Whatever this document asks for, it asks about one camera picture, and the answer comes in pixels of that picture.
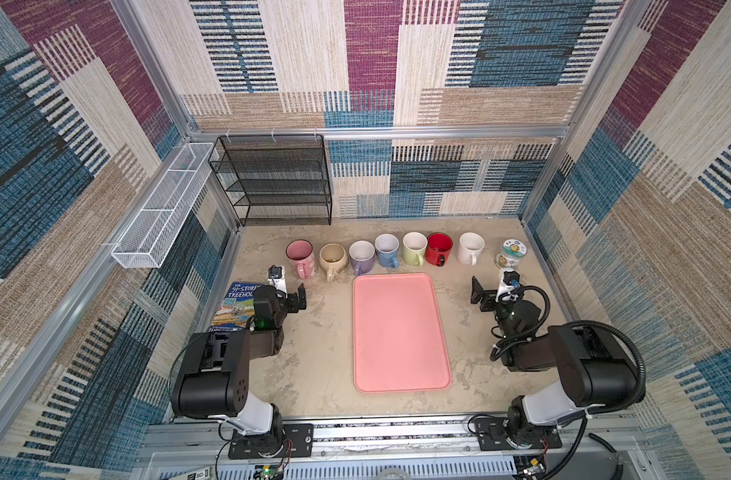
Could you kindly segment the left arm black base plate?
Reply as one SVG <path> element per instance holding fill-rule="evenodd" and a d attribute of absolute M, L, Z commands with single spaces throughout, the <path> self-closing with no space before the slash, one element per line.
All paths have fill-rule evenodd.
<path fill-rule="evenodd" d="M 261 435 L 231 434 L 227 457 L 230 460 L 279 461 L 281 458 L 307 458 L 311 456 L 313 425 L 310 423 L 287 424 L 271 427 Z"/>

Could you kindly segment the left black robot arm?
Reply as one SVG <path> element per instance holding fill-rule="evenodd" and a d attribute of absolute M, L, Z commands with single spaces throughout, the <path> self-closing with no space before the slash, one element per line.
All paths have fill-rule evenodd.
<path fill-rule="evenodd" d="M 275 356 L 284 341 L 289 314 L 305 310 L 304 285 L 292 293 L 259 284 L 251 304 L 237 300 L 242 321 L 195 333 L 182 350 L 170 403 L 178 417 L 210 419 L 233 429 L 229 444 L 240 458 L 277 456 L 289 446 L 278 407 L 249 391 L 251 360 Z"/>

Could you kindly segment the purple ceramic mug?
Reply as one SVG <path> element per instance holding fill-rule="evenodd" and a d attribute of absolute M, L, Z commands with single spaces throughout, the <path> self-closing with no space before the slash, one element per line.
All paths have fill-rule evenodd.
<path fill-rule="evenodd" d="M 348 250 L 350 264 L 355 276 L 365 275 L 375 266 L 375 246 L 367 240 L 355 241 Z"/>

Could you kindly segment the red ceramic mug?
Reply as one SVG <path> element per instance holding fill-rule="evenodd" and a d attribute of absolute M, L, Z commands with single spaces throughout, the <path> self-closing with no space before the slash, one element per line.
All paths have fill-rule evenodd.
<path fill-rule="evenodd" d="M 425 261 L 428 264 L 443 267 L 449 262 L 453 250 L 453 240 L 445 233 L 435 232 L 427 237 Z"/>

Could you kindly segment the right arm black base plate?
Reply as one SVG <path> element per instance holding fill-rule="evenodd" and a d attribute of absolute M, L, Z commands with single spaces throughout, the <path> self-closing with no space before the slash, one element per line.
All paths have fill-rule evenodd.
<path fill-rule="evenodd" d="M 507 428 L 509 420 L 501 416 L 473 416 L 467 427 L 479 442 L 481 451 L 515 451 L 557 449 L 563 447 L 555 427 L 532 426 L 515 431 Z"/>

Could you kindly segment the pink ghost pattern mug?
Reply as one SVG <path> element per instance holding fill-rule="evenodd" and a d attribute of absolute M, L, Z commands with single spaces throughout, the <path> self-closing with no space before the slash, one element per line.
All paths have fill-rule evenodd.
<path fill-rule="evenodd" d="M 285 250 L 285 255 L 291 263 L 295 275 L 300 280 L 307 280 L 315 276 L 317 267 L 313 245 L 304 239 L 291 241 Z"/>

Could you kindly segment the blue dotted ceramic mug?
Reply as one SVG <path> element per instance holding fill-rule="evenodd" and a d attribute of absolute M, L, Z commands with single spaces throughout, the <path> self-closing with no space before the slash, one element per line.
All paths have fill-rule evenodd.
<path fill-rule="evenodd" d="M 388 233 L 377 236 L 375 249 L 379 265 L 387 269 L 399 268 L 399 248 L 401 248 L 401 242 L 397 236 Z"/>

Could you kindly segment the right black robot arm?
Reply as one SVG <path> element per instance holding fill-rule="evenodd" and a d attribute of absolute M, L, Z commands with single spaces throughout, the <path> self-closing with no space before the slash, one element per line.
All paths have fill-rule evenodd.
<path fill-rule="evenodd" d="M 603 322 L 547 325 L 547 292 L 522 284 L 519 272 L 503 272 L 495 290 L 473 278 L 471 304 L 495 318 L 491 362 L 515 373 L 555 369 L 559 376 L 539 392 L 513 399 L 503 416 L 471 416 L 467 428 L 481 450 L 559 447 L 559 428 L 645 399 L 647 368 L 633 340 Z"/>

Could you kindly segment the white ceramic mug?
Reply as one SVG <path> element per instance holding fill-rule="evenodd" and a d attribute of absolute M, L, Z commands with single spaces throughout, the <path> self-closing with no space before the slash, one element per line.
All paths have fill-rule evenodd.
<path fill-rule="evenodd" d="M 465 232 L 459 237 L 457 260 L 463 265 L 475 266 L 485 249 L 485 240 L 475 232 Z"/>

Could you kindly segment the light green ceramic mug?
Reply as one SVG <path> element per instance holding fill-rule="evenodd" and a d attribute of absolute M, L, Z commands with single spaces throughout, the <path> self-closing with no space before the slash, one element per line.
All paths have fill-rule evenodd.
<path fill-rule="evenodd" d="M 427 236 L 421 232 L 409 232 L 403 236 L 403 260 L 410 266 L 423 266 L 425 264 L 425 251 L 427 251 Z"/>

